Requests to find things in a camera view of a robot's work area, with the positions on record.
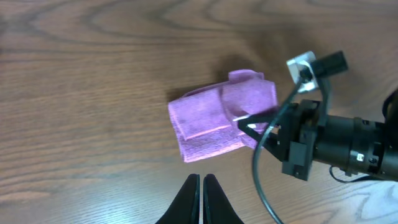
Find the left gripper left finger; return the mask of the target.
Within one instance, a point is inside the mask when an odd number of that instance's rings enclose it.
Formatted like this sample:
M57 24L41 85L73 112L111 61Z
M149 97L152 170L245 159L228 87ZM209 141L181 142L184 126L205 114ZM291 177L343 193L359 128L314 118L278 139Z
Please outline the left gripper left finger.
M199 217L200 176L190 174L156 224L198 224Z

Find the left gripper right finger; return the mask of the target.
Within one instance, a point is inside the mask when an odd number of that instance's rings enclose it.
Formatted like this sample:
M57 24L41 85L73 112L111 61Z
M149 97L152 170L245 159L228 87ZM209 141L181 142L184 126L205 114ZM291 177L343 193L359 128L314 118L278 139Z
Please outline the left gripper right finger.
M214 174L203 180L203 223L243 224Z

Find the purple microfiber cloth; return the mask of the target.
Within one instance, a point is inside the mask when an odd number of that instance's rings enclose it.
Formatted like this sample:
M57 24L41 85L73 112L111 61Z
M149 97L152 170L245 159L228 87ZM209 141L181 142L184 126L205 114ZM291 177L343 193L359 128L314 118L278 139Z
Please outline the purple microfiber cloth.
M185 163L218 156L256 142L238 129L238 120L278 106L275 83L261 72L235 70L228 81L205 86L168 104Z

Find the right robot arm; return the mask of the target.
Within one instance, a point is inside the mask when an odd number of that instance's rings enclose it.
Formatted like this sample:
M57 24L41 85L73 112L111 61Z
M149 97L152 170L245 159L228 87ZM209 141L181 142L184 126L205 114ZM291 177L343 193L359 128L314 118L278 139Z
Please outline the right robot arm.
M397 92L385 100L385 122L326 116L317 123L320 101L292 103L277 122L264 147L282 162L282 173L308 180L313 161L344 171L358 172L368 180L397 180Z

